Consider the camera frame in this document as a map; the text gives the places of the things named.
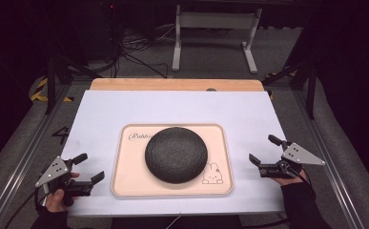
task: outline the wire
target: wire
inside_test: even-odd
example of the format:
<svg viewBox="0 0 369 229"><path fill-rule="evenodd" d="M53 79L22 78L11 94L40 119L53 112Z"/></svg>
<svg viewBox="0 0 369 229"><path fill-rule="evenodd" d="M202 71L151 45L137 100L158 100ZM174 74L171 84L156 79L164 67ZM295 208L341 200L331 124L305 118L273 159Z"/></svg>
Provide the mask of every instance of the wire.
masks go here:
<svg viewBox="0 0 369 229"><path fill-rule="evenodd" d="M29 197L27 197L27 199L21 204L20 207L17 208L17 210L14 212L14 214L12 214L12 216L10 217L10 219L8 220L8 222L6 223L5 229L7 229L11 222L14 220L14 218L17 216L17 214L21 211L21 209L27 204L27 202L30 200L30 198L32 198L32 196L35 194L35 191L33 191Z"/></svg>
<svg viewBox="0 0 369 229"><path fill-rule="evenodd" d="M266 228L266 227L273 227L273 226L278 226L282 223L286 223L288 222L288 219L282 219L279 221L275 221L275 222L271 222L271 223L266 223L266 224L260 224L260 225L253 225L253 226L244 226L242 227L243 229L252 229L252 228Z"/></svg>
<svg viewBox="0 0 369 229"><path fill-rule="evenodd" d="M148 67L149 69L153 70L155 73L158 73L159 75L161 75L161 76L163 76L163 77L167 78L167 74L168 74L168 70L169 70L168 68L167 68L167 72L166 72L166 74L163 74L163 73L159 72L158 70L156 70L156 69L152 68L150 65L148 65L148 64L146 64L146 63L144 63L144 62L143 62L143 61L141 61L140 59L138 59L138 58L136 58L136 57L134 57L134 56L132 56L132 55L130 55L130 54L128 54L128 53L122 53L122 55L124 55L124 57L125 57L127 60L130 60L130 59L127 57L127 55L128 55L130 58L133 58L133 59L135 59L136 61L138 61L138 62L139 62L139 63L137 63L137 62L134 62L134 61L133 61L133 63L140 64L140 65L144 65L144 66Z"/></svg>
<svg viewBox="0 0 369 229"><path fill-rule="evenodd" d="M39 199L39 204L42 204L42 201L46 198L47 196L43 196L41 199Z"/></svg>
<svg viewBox="0 0 369 229"><path fill-rule="evenodd" d="M119 61L117 61L114 65L113 65L113 69L114 72L112 74L112 78L116 78L116 74L119 72Z"/></svg>
<svg viewBox="0 0 369 229"><path fill-rule="evenodd" d="M116 63L117 61L117 57L113 58L112 62L102 66L102 67L99 67L97 69L89 69L90 71L92 71L93 73L103 73L104 71L112 68L114 66L114 64ZM76 76L79 76L79 75L86 75L85 73L82 73L80 71L77 71L77 70L73 70L73 69L68 69L70 73L76 75Z"/></svg>
<svg viewBox="0 0 369 229"><path fill-rule="evenodd" d="M141 38L135 33L128 33L123 36L121 45L125 50L130 51L130 53L134 51L146 51L148 48L156 44L166 40L172 40L169 38L169 33L175 29L174 24L172 25L173 26L165 31L161 36L157 37L155 41L152 41L148 38Z"/></svg>
<svg viewBox="0 0 369 229"><path fill-rule="evenodd" d="M313 200L316 200L316 192L315 192L315 190L313 189L312 183L310 182L310 178L309 178L308 174L306 173L306 171L302 168L302 170L303 170L303 171L305 171L305 174L306 174L306 176L307 176L307 178L308 178L309 182L308 182L308 181L307 181L303 176L301 176L297 171L295 171L292 167L289 167L289 170L290 170L294 175L296 175L297 177L299 177L299 178L303 181L303 183L305 183L305 184L309 187L309 189L310 189L310 191L311 191L311 194L312 194L312 198L313 198Z"/></svg>
<svg viewBox="0 0 369 229"><path fill-rule="evenodd" d="M173 222L172 223L170 223L170 225L169 226L167 226L166 227L166 229L169 229L178 219L180 219L181 218L181 216L179 216L179 217L177 217L177 218L175 218L175 220L173 220Z"/></svg>
<svg viewBox="0 0 369 229"><path fill-rule="evenodd" d="M277 214L277 216L282 219L282 220L286 220L287 218L286 217L283 217L282 214ZM287 222L285 222L285 224L289 227L290 226L290 223L289 223L289 220Z"/></svg>

